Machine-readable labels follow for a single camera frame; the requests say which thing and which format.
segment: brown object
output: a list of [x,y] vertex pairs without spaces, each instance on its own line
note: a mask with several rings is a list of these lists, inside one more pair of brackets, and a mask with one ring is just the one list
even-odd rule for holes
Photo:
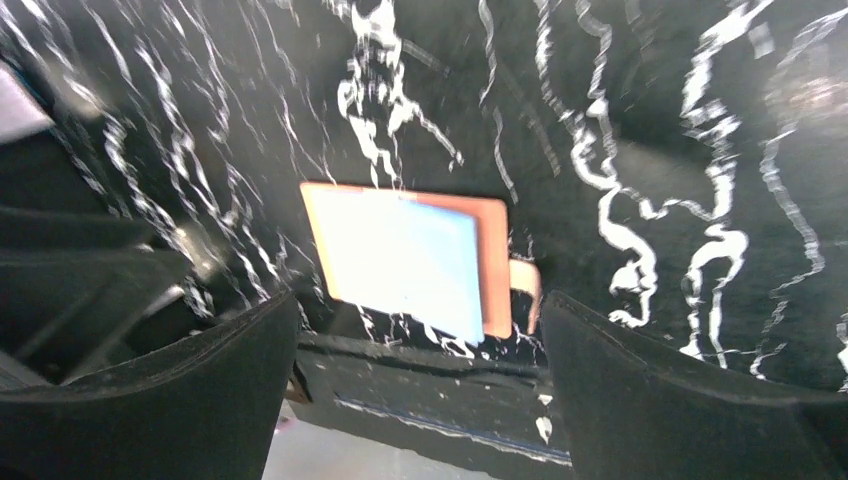
[[309,223],[315,236],[321,267],[327,280],[327,291],[336,300],[339,292],[336,287],[332,265],[324,244],[324,236],[318,213],[313,206],[313,192],[334,190],[348,192],[367,192],[375,195],[387,195],[395,198],[415,201],[424,205],[444,208],[464,213],[474,218],[477,225],[477,265],[480,278],[480,299],[483,310],[483,332],[498,338],[512,335],[512,313],[509,301],[510,288],[526,292],[533,297],[527,332],[536,330],[541,303],[541,279],[539,271],[532,263],[509,258],[506,205],[495,198],[462,197],[437,193],[411,192],[408,190],[382,190],[353,185],[333,185],[305,182],[300,185]]

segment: light blue paper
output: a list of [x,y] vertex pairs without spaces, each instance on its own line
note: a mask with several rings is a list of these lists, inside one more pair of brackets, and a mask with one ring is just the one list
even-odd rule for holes
[[[406,313],[471,344],[483,341],[474,217],[384,193],[323,190],[320,211],[327,259],[342,300]],[[357,255],[344,255],[355,247]]]

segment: white floor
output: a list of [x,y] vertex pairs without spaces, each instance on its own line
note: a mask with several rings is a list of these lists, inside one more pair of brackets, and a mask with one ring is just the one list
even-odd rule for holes
[[262,480],[488,480],[492,477],[294,418],[283,406]]

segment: marble surface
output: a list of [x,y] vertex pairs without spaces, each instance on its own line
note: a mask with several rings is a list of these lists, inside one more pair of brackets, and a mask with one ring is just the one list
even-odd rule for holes
[[0,51],[55,102],[111,211],[194,261],[199,314],[287,285],[309,331],[544,365],[521,320],[472,348],[331,301],[298,184],[490,196],[546,291],[720,368],[845,390],[846,15],[845,0],[4,0]]

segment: orange object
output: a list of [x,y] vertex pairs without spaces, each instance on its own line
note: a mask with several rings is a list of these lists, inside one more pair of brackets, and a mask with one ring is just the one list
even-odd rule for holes
[[527,332],[536,330],[541,303],[541,278],[535,265],[509,258],[506,205],[494,198],[463,197],[437,193],[383,190],[354,185],[333,185],[305,182],[300,185],[309,223],[315,237],[321,267],[327,281],[327,291],[336,300],[344,301],[333,274],[333,266],[326,261],[327,254],[322,223],[332,221],[330,215],[319,213],[313,202],[313,193],[319,190],[361,192],[402,198],[424,205],[444,208],[474,218],[477,224],[477,265],[480,277],[480,298],[483,311],[483,332],[498,338],[512,335],[510,289],[526,292],[533,297]]

